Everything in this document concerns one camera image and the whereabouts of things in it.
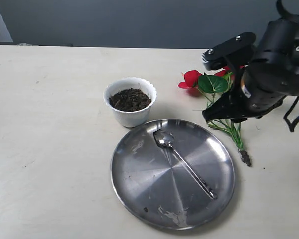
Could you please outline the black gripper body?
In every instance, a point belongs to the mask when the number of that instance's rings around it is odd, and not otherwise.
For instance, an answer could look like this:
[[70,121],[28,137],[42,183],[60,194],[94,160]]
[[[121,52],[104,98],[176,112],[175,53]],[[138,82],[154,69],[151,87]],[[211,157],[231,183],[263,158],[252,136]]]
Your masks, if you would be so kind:
[[231,90],[228,118],[233,122],[260,118],[287,96],[299,97],[299,66],[257,60],[244,68],[238,86]]

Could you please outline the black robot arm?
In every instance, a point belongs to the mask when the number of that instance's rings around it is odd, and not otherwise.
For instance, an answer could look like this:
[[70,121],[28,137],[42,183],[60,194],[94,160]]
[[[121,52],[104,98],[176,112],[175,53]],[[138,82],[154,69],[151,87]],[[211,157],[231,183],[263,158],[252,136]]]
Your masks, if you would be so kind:
[[203,111],[206,121],[242,122],[260,118],[280,106],[286,96],[299,96],[299,15],[276,2],[280,18],[270,21],[257,46],[245,32],[203,53],[207,70],[229,67],[234,83]]

